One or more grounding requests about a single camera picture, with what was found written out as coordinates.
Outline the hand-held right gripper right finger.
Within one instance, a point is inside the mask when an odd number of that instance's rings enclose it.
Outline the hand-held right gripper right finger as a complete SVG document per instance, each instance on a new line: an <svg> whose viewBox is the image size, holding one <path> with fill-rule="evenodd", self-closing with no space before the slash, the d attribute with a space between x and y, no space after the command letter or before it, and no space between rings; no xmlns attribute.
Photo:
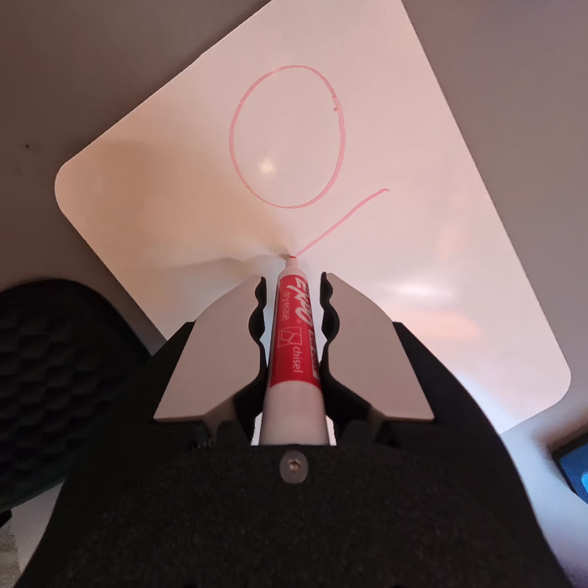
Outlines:
<svg viewBox="0 0 588 588"><path fill-rule="evenodd" d="M351 422L363 423L372 438L386 421L433 422L390 317L333 273L321 275L320 304L326 337L320 380L335 437Z"/></svg>

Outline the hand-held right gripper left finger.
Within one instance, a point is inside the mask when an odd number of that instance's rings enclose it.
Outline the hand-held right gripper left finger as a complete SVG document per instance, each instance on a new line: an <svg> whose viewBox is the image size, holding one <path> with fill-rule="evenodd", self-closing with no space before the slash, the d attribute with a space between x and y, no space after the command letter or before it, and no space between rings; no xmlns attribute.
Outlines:
<svg viewBox="0 0 588 588"><path fill-rule="evenodd" d="M254 275L222 295L195 320L187 343L155 412L158 423L201 421L210 433L237 417L234 397L251 384L265 358L249 320L258 308Z"/></svg>

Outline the red dry-erase marker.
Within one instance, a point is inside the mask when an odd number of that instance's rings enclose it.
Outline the red dry-erase marker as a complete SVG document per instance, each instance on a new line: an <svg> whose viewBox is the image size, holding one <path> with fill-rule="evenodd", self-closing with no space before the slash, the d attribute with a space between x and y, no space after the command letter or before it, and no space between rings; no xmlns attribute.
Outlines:
<svg viewBox="0 0 588 588"><path fill-rule="evenodd" d="M310 287L294 256L276 282L259 444L329 444Z"/></svg>

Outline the white whiteboard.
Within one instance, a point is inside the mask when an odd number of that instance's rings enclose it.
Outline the white whiteboard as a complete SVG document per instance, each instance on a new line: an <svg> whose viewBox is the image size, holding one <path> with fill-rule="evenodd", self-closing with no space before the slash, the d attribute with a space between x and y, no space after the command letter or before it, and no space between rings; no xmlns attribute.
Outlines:
<svg viewBox="0 0 588 588"><path fill-rule="evenodd" d="M166 337L302 253L499 433L569 367L400 1L271 1L63 164L58 205Z"/></svg>

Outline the blue whiteboard eraser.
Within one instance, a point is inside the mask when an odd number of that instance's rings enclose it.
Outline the blue whiteboard eraser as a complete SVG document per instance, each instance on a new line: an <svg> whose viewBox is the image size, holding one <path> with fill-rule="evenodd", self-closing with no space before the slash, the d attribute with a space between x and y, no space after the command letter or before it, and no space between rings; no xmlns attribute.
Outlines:
<svg viewBox="0 0 588 588"><path fill-rule="evenodd" d="M587 503L587 433L552 454L569 488Z"/></svg>

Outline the black textured wrist pad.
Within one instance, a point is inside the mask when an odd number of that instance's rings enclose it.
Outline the black textured wrist pad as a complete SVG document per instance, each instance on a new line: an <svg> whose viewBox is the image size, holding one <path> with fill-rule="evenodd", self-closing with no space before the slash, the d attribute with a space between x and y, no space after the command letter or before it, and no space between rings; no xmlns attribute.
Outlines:
<svg viewBox="0 0 588 588"><path fill-rule="evenodd" d="M1 524L66 478L95 423L150 357L88 286L45 279L1 292Z"/></svg>

